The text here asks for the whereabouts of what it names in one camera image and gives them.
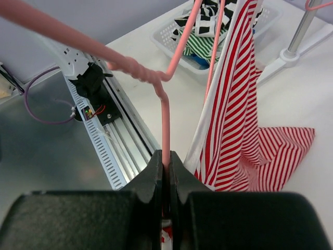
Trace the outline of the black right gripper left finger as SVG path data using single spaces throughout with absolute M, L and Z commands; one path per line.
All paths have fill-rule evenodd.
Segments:
M 145 169 L 121 189 L 132 199 L 126 249 L 161 249 L 162 179 L 162 151 L 156 150 Z

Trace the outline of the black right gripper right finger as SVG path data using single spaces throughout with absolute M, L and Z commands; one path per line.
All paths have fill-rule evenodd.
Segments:
M 210 237 L 204 215 L 214 202 L 213 192 L 190 173 L 175 151 L 170 153 L 169 192 L 173 249 L 205 249 Z

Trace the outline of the red white striped tank top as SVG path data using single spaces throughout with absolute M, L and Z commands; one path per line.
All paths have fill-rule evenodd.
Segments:
M 281 190 L 308 153 L 312 128 L 259 127 L 252 21 L 257 1 L 238 1 L 193 143 L 183 165 L 214 194 L 204 215 L 216 243 L 242 235 L 250 245 L 304 235 L 290 195 Z

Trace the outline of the royal blue tank top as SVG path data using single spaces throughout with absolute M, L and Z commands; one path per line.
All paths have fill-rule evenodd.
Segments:
M 210 64 L 205 59 L 197 55 L 191 55 L 190 58 L 199 65 L 200 70 L 206 70 L 210 68 Z

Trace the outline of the green white striped tank top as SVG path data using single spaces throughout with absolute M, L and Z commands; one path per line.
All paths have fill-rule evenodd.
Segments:
M 219 36 L 219 43 L 217 46 L 217 51 L 215 55 L 215 62 L 218 62 L 221 52 L 224 46 L 224 41 L 226 39 L 228 30 L 222 28 Z M 205 59 L 208 63 L 211 61 L 212 52 L 213 52 L 214 38 L 212 37 L 199 37 L 191 32 L 185 48 L 183 50 L 183 55 L 191 56 L 197 55 Z

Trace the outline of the black white striped tank top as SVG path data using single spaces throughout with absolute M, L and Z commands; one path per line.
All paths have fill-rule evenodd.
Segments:
M 227 31 L 235 11 L 237 1 L 225 1 L 224 12 L 221 24 L 221 32 Z M 202 1 L 200 10 L 197 14 L 196 21 L 192 27 L 195 36 L 201 38 L 214 38 L 216 26 L 219 19 L 221 1 Z M 183 14 L 174 19 L 179 29 L 172 32 L 172 39 L 177 41 L 181 36 L 181 30 L 186 26 L 190 16 L 191 9 L 183 11 Z

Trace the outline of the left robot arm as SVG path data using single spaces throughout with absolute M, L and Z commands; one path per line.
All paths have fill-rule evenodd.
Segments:
M 32 36 L 47 49 L 67 79 L 77 80 L 88 69 L 89 60 L 83 52 L 37 33 L 32 33 Z

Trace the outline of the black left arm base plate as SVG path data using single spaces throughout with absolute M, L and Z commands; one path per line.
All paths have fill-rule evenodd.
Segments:
M 87 65 L 88 69 L 78 75 L 76 80 L 70 80 L 70 82 L 75 86 L 78 95 L 88 99 L 90 103 L 80 109 L 84 120 L 88 121 L 97 117 L 104 126 L 120 118 L 121 112 L 104 85 L 107 74 L 93 62 Z

